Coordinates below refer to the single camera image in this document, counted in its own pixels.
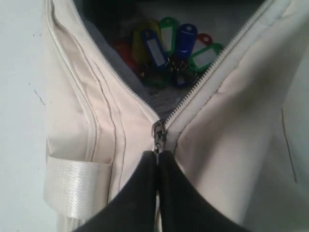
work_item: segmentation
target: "canvas bag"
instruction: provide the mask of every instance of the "canvas bag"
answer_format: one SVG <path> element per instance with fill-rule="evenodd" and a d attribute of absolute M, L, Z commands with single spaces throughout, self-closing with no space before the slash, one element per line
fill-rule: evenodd
<path fill-rule="evenodd" d="M 167 9 L 154 4 L 151 9 Z M 281 109 L 307 47 L 308 2 L 257 6 L 166 120 L 165 150 L 233 222 L 252 231 L 306 231 L 308 171 L 305 163 L 293 167 Z M 214 12 L 211 4 L 198 8 Z M 49 99 L 44 198 L 59 215 L 59 230 L 69 231 L 121 190 L 143 151 L 153 149 L 159 117 L 78 3 L 47 0 L 43 18 Z M 297 172 L 302 181 L 296 183 Z"/>

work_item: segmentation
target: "blue key tag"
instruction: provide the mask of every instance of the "blue key tag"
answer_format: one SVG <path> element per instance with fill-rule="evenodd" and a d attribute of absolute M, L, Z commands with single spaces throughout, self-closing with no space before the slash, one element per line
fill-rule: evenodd
<path fill-rule="evenodd" d="M 157 34 L 151 29 L 145 29 L 140 33 L 141 39 L 157 69 L 163 71 L 168 63 L 168 58 L 163 50 Z"/>
<path fill-rule="evenodd" d="M 182 24 L 177 32 L 174 56 L 177 59 L 187 60 L 197 39 L 197 28 L 192 24 Z"/>
<path fill-rule="evenodd" d="M 165 17 L 159 22 L 161 30 L 162 45 L 168 57 L 175 51 L 177 21 L 171 17 Z"/>
<path fill-rule="evenodd" d="M 202 72 L 206 70 L 212 62 L 214 62 L 220 52 L 223 50 L 223 46 L 219 43 L 212 43 L 205 48 L 195 52 L 189 58 L 189 69 L 194 72 Z"/>

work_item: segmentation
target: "white strap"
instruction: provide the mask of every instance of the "white strap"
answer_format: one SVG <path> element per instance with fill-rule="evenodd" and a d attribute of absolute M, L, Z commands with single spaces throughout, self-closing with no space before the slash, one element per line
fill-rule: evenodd
<path fill-rule="evenodd" d="M 58 213 L 91 218 L 107 203 L 111 165 L 48 157 L 44 199 Z"/>

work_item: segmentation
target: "bag opening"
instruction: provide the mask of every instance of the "bag opening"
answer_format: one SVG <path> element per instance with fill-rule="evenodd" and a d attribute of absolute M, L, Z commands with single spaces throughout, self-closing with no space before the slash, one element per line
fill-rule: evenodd
<path fill-rule="evenodd" d="M 149 87 L 115 51 L 113 43 L 123 38 L 132 42 L 132 31 L 148 19 L 172 17 L 178 26 L 189 23 L 198 33 L 206 33 L 214 43 L 228 45 L 263 0 L 233 1 L 99 1 L 75 0 L 89 34 L 121 79 L 160 116 L 166 118 L 192 86 Z"/>

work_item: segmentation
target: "zipper pull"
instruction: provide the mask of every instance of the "zipper pull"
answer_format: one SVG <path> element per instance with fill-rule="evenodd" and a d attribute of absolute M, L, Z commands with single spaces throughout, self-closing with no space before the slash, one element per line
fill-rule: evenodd
<path fill-rule="evenodd" d="M 159 120 L 153 124 L 152 136 L 154 138 L 154 154 L 157 162 L 159 161 L 159 154 L 164 150 L 167 131 L 165 129 L 165 120 Z"/>

